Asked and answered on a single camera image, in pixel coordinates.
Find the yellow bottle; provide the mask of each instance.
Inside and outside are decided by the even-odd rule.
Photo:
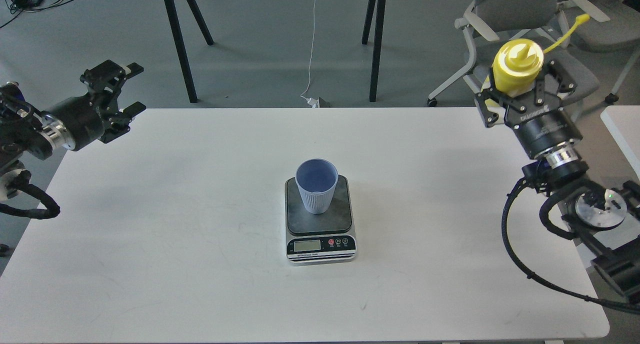
[[[512,98],[530,91],[544,58],[542,48],[533,40],[508,41],[493,59],[495,88]]]

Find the gray chair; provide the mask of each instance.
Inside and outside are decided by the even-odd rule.
[[[576,16],[587,12],[596,20],[584,23],[571,35],[571,43],[581,50],[595,53],[617,52],[635,48],[629,57],[611,93],[605,98],[607,104],[618,101],[618,90],[625,77],[640,57],[640,12],[624,5],[624,0],[572,0],[564,4],[562,12],[571,23]]]
[[[466,64],[429,94],[428,107],[436,107],[436,96],[460,78],[464,79],[473,93],[480,92],[494,56],[506,42],[501,41],[497,32],[541,28],[548,25],[557,12],[558,0],[473,0],[462,18],[456,19],[454,24],[462,31],[466,41]],[[545,36],[530,39],[543,49],[553,43]],[[598,89],[598,79],[564,48],[555,48],[547,53],[545,61],[549,60],[560,61],[577,84],[576,91],[564,100],[566,104],[580,101]]]

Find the blue plastic cup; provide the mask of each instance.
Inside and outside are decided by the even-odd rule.
[[[304,209],[311,214],[329,210],[338,184],[338,170],[324,159],[309,159],[295,171],[295,184],[300,191]]]

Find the digital kitchen scale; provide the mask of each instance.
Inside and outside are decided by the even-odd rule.
[[[357,251],[347,178],[338,175],[329,210],[311,214],[295,178],[285,184],[286,257],[293,264],[348,262]]]

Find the gray floor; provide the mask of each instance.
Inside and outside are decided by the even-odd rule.
[[[387,0],[378,100],[370,103],[372,45],[360,44],[367,0],[317,0],[308,96],[320,96],[332,107],[423,107],[427,94],[463,64],[466,46],[453,21],[470,2]],[[80,74],[112,59],[121,64],[137,62],[145,68],[125,85],[121,107],[133,101],[149,108],[307,107],[299,95],[308,80],[314,0],[198,3],[216,41],[213,47],[205,44],[185,0],[176,0],[201,99],[196,104],[187,99],[163,0],[76,0],[50,11],[24,13],[0,29],[0,78],[19,82],[26,99],[46,110],[65,98],[84,94]],[[9,11],[0,9],[0,23],[9,19]],[[602,99],[631,51],[570,51],[601,81],[597,93],[585,100],[585,113],[577,123],[585,137],[578,150],[591,167],[590,175],[606,186],[637,180],[599,117],[604,109]],[[639,104],[638,82],[636,65],[619,92],[618,105]],[[471,107],[470,93],[460,81],[439,95],[438,102],[441,107]],[[158,139],[166,140],[161,127]],[[32,182],[46,187],[64,155],[57,152],[39,161],[26,154],[22,161],[34,174]],[[36,205],[22,196],[7,203]],[[496,209],[501,207],[502,203],[496,204]],[[27,223],[0,216],[0,242],[14,248]],[[8,260],[0,257],[0,272]],[[591,277],[599,296],[614,296],[596,275]],[[640,343],[638,317],[606,313],[610,334],[592,343]]]

